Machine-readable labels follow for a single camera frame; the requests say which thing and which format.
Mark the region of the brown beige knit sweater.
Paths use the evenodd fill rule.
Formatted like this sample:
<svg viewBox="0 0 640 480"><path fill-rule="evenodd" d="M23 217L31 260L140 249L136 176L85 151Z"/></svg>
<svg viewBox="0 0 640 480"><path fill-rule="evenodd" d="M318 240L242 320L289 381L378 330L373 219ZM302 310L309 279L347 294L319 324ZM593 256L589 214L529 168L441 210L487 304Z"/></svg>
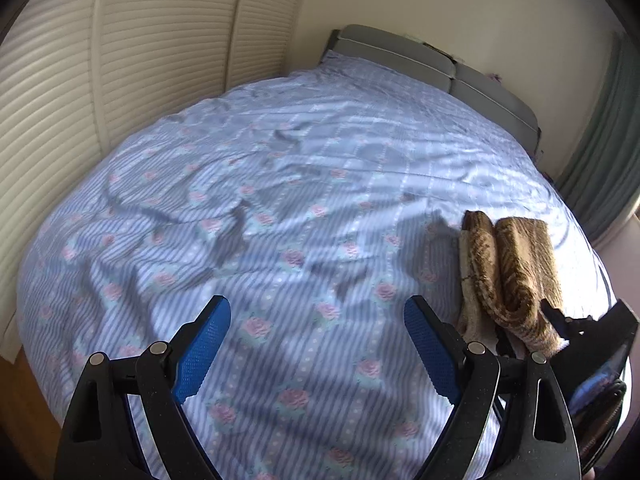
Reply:
<svg viewBox="0 0 640 480"><path fill-rule="evenodd" d="M459 235L462 307L457 330L467 341L498 347L498 327L526 350L553 356L562 339L541 303L563 307L546 222L508 217L492 222L465 211Z"/></svg>

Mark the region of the green curtain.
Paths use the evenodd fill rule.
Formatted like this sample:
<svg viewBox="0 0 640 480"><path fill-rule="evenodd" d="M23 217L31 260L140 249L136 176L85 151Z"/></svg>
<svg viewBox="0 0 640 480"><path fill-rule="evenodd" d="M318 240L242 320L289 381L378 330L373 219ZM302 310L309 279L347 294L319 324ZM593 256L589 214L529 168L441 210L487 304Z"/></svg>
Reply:
<svg viewBox="0 0 640 480"><path fill-rule="evenodd" d="M597 105L555 186L592 244L639 199L639 49L627 36L614 39Z"/></svg>

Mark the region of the blue floral striped bedsheet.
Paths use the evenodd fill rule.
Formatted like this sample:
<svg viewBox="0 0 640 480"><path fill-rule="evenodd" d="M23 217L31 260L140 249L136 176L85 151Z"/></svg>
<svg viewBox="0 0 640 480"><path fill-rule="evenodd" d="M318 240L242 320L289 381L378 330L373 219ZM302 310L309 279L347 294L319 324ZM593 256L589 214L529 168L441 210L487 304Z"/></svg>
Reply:
<svg viewBox="0 0 640 480"><path fill-rule="evenodd" d="M184 411L227 479L409 479L450 413L405 330L414 295L461 307L480 210L547 223L565 312L608 276L510 133L450 94L338 54L126 139L43 222L20 336L56 419L88 357L137 356L216 295L232 320Z"/></svg>

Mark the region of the grey padded headboard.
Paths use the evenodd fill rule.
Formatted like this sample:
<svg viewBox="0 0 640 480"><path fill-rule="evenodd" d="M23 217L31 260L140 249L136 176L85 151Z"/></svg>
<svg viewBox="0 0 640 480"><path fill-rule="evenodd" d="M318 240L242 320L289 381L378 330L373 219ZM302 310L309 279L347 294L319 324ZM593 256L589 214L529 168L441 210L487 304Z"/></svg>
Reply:
<svg viewBox="0 0 640 480"><path fill-rule="evenodd" d="M324 50L375 62L445 91L511 133L531 158L537 155L541 130L533 110L500 82L424 41L351 24L332 30Z"/></svg>

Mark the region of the cream louvered wardrobe doors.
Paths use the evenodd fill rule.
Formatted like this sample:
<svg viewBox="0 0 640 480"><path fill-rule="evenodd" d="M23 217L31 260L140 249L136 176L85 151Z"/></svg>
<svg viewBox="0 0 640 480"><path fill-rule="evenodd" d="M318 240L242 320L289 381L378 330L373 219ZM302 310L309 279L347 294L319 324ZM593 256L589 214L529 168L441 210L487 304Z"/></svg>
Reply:
<svg viewBox="0 0 640 480"><path fill-rule="evenodd" d="M53 205L129 133L279 75L302 0L2 0L1 354L16 280Z"/></svg>

